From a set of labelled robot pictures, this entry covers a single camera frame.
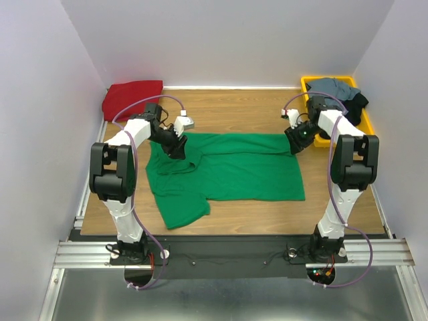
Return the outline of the green t shirt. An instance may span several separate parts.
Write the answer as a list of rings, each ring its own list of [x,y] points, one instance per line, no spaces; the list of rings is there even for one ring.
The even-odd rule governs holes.
[[[283,134],[188,133],[185,159],[151,143],[146,175],[167,229],[210,214],[210,201],[304,201],[300,166]]]

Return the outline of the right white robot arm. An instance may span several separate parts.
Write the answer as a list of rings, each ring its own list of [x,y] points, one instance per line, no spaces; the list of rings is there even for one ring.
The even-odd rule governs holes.
[[[365,134],[347,118],[342,102],[328,106],[329,95],[315,92],[307,101],[306,121],[296,109],[284,106],[281,117],[288,120],[285,134],[292,154],[310,146],[315,136],[325,132],[330,138],[327,183],[330,200],[308,244],[309,256],[322,261],[344,255],[344,232],[354,204],[377,177],[379,138]]]

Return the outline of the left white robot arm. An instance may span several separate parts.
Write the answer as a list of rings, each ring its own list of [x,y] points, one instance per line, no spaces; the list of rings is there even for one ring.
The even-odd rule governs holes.
[[[160,145],[171,159],[185,159],[187,137],[184,131],[194,127],[182,108],[173,124],[165,125],[160,105],[148,103],[141,114],[132,115],[126,124],[106,142],[96,142],[90,150],[90,191],[109,210],[117,232],[117,243],[107,245],[113,260],[142,264],[149,254],[148,233],[136,218],[134,194],[137,183],[137,148],[145,141]]]

